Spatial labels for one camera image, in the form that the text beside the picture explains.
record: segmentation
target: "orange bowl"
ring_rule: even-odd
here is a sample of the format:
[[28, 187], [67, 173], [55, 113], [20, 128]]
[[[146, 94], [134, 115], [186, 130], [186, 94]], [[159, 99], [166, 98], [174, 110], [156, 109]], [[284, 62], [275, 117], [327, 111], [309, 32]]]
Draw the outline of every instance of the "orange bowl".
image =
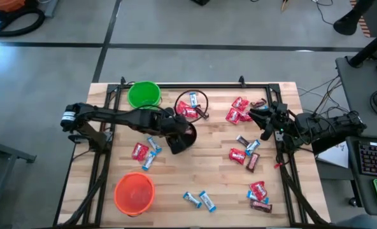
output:
[[145, 212], [155, 198], [153, 181], [141, 172], [126, 174], [115, 187], [115, 205], [128, 216]]

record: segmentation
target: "white paper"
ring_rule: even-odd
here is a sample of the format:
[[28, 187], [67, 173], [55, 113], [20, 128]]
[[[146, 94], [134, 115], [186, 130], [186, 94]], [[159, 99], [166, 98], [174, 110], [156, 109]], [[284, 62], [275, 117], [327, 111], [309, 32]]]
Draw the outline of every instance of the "white paper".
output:
[[317, 159], [348, 169], [348, 147], [346, 142], [344, 141], [320, 153]]

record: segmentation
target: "wooden table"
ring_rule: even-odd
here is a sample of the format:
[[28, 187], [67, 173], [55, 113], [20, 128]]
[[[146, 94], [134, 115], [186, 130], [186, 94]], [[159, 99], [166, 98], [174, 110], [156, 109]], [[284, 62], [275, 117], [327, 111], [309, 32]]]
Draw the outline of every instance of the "wooden table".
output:
[[[301, 102], [295, 83], [279, 83], [281, 96], [288, 108], [295, 113], [302, 112]], [[108, 84], [92, 84], [87, 99], [88, 104], [103, 106]], [[173, 107], [177, 96], [186, 89], [162, 89], [163, 108]], [[172, 155], [164, 138], [155, 137], [163, 151], [146, 172], [155, 183], [155, 200], [149, 211], [131, 218], [122, 214], [113, 203], [113, 192], [119, 179], [128, 172], [144, 172], [139, 162], [131, 159], [131, 152], [137, 142], [149, 146], [146, 136], [118, 125], [116, 128], [110, 162], [110, 174], [106, 185], [101, 226], [116, 227], [228, 227], [228, 226], [288, 226], [288, 216], [283, 194], [281, 176], [274, 169], [276, 149], [273, 137], [262, 141], [257, 153], [261, 155], [255, 173], [250, 173], [236, 162], [230, 161], [231, 148], [243, 149], [235, 139], [241, 134], [245, 139], [259, 139], [262, 131], [254, 122], [233, 125], [225, 116], [236, 97], [250, 100], [265, 97], [259, 89], [204, 89], [209, 98], [209, 120], [199, 120], [197, 141], [188, 150]], [[130, 110], [126, 99], [127, 90], [122, 91], [120, 109]], [[205, 103], [201, 96], [200, 104]], [[182, 98], [189, 102], [189, 95]], [[99, 123], [91, 124], [96, 129]], [[88, 146], [79, 144], [75, 155], [84, 152]], [[58, 223], [65, 222], [84, 199], [94, 153], [77, 158], [71, 166], [68, 183], [62, 202]], [[330, 221], [324, 199], [322, 185], [313, 154], [300, 151], [295, 154], [302, 192], [313, 208], [326, 221]], [[265, 181], [272, 214], [253, 210], [249, 207], [246, 193], [249, 184]], [[205, 207], [195, 209], [182, 198], [186, 191], [198, 196], [206, 190], [217, 209], [209, 213]], [[300, 218], [296, 199], [292, 198], [295, 215]]]

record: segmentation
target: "black keyboard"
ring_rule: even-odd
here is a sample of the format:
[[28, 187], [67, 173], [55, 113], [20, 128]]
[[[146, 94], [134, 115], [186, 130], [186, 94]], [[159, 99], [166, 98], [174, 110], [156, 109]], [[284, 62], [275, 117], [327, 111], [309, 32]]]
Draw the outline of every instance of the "black keyboard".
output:
[[377, 176], [377, 142], [359, 141], [361, 173]]

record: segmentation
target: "concrete floor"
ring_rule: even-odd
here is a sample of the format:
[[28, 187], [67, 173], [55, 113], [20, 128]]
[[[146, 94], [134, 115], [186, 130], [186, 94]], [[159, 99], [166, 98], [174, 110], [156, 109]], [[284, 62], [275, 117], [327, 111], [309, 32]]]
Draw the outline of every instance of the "concrete floor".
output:
[[[0, 41], [102, 44], [116, 1], [60, 1], [55, 18], [39, 30]], [[311, 88], [337, 75], [335, 58], [354, 53], [280, 47], [360, 48], [371, 41], [360, 29], [352, 36], [333, 31], [310, 0], [292, 0], [283, 13], [280, 5], [279, 0], [211, 0], [205, 7], [189, 0], [123, 0], [111, 43], [271, 47], [266, 51], [109, 48], [99, 82], [119, 82], [121, 76], [129, 81], [236, 81], [243, 75], [247, 81], [296, 81], [299, 87]], [[322, 7], [330, 22], [350, 9], [349, 0]], [[28, 15], [10, 28], [31, 20]], [[3, 195], [0, 223], [13, 228], [53, 223], [73, 150], [59, 120], [65, 105], [87, 98], [100, 52], [100, 48], [0, 46], [0, 142], [38, 156], [32, 165], [17, 164]], [[316, 92], [324, 94], [325, 88]], [[348, 107], [342, 88], [333, 95]], [[314, 109], [320, 99], [301, 97], [306, 109]], [[345, 199], [352, 197], [349, 182], [322, 184], [332, 222], [364, 212], [347, 205]]]

